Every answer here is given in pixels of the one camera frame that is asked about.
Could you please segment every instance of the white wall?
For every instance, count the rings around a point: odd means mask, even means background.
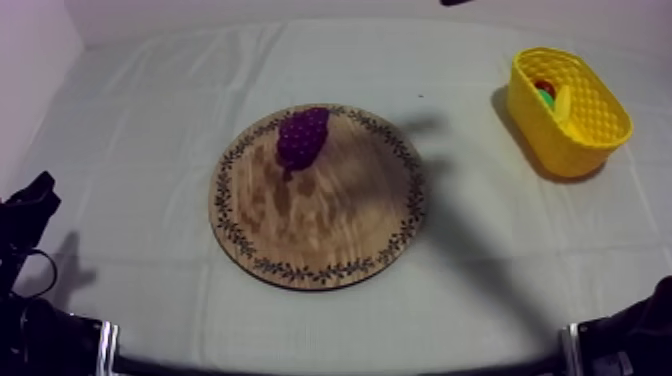
[[[577,36],[672,56],[670,0],[66,0],[87,45],[233,23],[319,17],[421,17]]]
[[[0,0],[0,197],[82,49],[63,0]]]

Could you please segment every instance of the red toy fruit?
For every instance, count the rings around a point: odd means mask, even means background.
[[[539,80],[534,83],[534,87],[541,89],[551,95],[551,98],[555,99],[555,88],[551,85],[550,82]]]
[[[278,162],[285,168],[285,179],[293,171],[310,167],[327,139],[329,109],[313,107],[297,112],[280,124],[278,130]]]

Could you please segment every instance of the table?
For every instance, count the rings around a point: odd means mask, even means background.
[[[537,45],[583,56],[633,117],[633,138],[586,181],[540,177],[510,131],[510,62]],[[43,169],[55,176],[63,204],[41,243],[61,269],[50,298],[119,324],[124,353],[304,374],[514,362],[543,353],[569,322],[648,296],[672,271],[670,66],[588,41],[426,20],[291,21],[120,43],[80,58],[15,188]],[[250,278],[207,215],[227,144],[310,102],[401,127],[432,186],[426,227],[395,264],[323,294]],[[46,267],[30,261],[18,290]]]

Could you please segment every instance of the round wooden board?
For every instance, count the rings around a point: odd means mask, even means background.
[[[311,167],[283,180],[280,123],[310,107],[330,110],[329,136]],[[215,237],[241,268],[271,284],[329,290],[390,265],[425,216],[420,158],[401,132],[358,108],[309,104],[246,129],[213,174]]]

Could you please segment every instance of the plastic basket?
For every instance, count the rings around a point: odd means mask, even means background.
[[[571,87],[571,131],[544,103],[534,87],[537,80]],[[507,107],[544,168],[562,177],[600,167],[632,134],[630,116],[590,67],[556,49],[532,48],[515,56]]]

